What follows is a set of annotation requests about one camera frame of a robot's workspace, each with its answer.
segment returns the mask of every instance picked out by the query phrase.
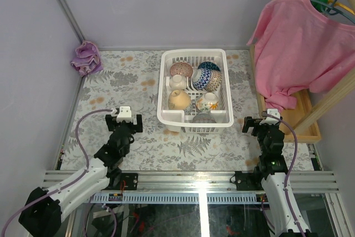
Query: white wall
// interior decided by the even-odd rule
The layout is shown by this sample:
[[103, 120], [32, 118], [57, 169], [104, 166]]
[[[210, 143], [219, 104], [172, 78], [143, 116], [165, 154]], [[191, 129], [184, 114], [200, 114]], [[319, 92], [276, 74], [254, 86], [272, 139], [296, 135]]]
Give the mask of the white wall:
[[[343, 4], [349, 4], [346, 0], [340, 0]], [[341, 16], [333, 16], [333, 19], [351, 24]], [[312, 102], [317, 103], [324, 94], [312, 94]], [[326, 115], [318, 120], [322, 134], [322, 140], [316, 144], [322, 163], [326, 169], [333, 170], [346, 211], [355, 229], [355, 198], [353, 192], [355, 173], [355, 91], [347, 95], [340, 103], [332, 108]]]
[[67, 0], [100, 47], [245, 47], [270, 0]]
[[[0, 0], [0, 228], [53, 167], [79, 76], [56, 0]], [[17, 219], [6, 236], [23, 236]]]

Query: pink bowl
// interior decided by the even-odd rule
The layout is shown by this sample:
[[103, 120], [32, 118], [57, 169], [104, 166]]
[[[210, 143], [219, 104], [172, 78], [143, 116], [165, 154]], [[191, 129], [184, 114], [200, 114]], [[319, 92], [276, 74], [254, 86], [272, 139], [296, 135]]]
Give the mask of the pink bowl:
[[193, 73], [191, 65], [187, 62], [176, 62], [170, 68], [171, 76], [181, 75], [185, 77], [191, 77]]

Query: white cup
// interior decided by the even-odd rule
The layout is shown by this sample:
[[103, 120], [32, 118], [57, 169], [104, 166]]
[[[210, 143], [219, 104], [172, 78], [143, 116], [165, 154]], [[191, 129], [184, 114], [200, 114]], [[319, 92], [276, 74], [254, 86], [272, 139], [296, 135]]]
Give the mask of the white cup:
[[174, 75], [170, 78], [169, 85], [172, 90], [184, 90], [187, 87], [186, 77]]

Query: robotic arm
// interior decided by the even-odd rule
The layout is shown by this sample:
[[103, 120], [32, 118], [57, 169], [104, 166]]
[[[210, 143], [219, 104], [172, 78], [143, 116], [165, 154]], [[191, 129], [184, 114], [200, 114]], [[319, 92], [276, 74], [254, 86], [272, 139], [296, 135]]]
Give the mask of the robotic arm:
[[[54, 236], [67, 216], [92, 195], [105, 188], [120, 189], [121, 170], [118, 165], [130, 151], [130, 144], [134, 142], [133, 134], [143, 132], [142, 116], [136, 116], [135, 125], [130, 107], [121, 106], [119, 110], [113, 109], [111, 115], [106, 115], [105, 120], [109, 131], [113, 133], [90, 160], [89, 168], [83, 167], [46, 190], [38, 187], [30, 193], [26, 205], [50, 191], [59, 190], [21, 213], [19, 222], [33, 237]], [[60, 190], [77, 180], [83, 172], [86, 173], [80, 180]]]
[[[277, 109], [268, 109], [268, 115], [280, 119]], [[311, 233], [297, 206], [290, 182], [285, 188], [284, 181], [288, 168], [282, 155], [283, 139], [285, 134], [279, 130], [280, 122], [277, 119], [267, 117], [264, 119], [244, 118], [243, 133], [253, 128], [252, 135], [257, 137], [261, 148], [259, 163], [253, 173], [235, 172], [237, 190], [261, 190], [264, 189], [275, 227], [275, 236], [293, 237], [306, 236], [317, 237]], [[295, 223], [292, 212], [297, 217], [299, 226]]]

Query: orange flower print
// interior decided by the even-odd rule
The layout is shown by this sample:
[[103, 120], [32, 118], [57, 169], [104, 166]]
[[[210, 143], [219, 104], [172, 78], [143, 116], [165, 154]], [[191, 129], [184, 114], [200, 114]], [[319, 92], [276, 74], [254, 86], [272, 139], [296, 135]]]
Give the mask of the orange flower print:
[[217, 102], [216, 104], [211, 104], [211, 105], [210, 105], [210, 109], [216, 110], [217, 107], [218, 107], [218, 103], [219, 103], [219, 102]]

